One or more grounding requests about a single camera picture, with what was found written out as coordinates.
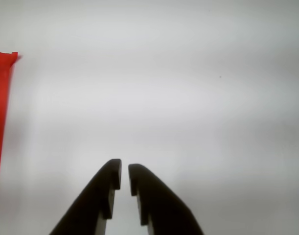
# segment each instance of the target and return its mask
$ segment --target white background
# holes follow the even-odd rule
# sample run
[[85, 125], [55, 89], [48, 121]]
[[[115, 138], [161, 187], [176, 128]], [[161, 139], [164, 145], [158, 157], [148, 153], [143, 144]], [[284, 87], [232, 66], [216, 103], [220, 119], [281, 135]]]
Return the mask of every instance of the white background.
[[207, 235], [299, 235], [299, 0], [0, 0], [18, 51], [0, 235], [46, 235], [121, 158], [106, 235], [146, 235], [128, 164]]

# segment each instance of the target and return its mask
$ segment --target gray wall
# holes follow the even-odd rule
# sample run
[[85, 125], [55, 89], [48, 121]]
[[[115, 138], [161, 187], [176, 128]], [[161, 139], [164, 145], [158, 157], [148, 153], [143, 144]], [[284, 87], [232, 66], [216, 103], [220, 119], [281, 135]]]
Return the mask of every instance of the gray wall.
[[145, 235], [141, 163], [207, 235], [299, 235], [299, 1], [0, 0], [18, 51], [0, 235], [46, 235], [111, 158], [107, 235]]

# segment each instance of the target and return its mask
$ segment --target white surface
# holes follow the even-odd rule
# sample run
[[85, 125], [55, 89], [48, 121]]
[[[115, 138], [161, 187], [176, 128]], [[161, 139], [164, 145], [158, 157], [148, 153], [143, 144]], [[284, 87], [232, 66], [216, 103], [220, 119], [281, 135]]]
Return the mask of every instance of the white surface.
[[106, 235], [145, 235], [141, 163], [207, 235], [299, 235], [299, 1], [0, 1], [18, 51], [0, 235], [46, 235], [111, 158]]

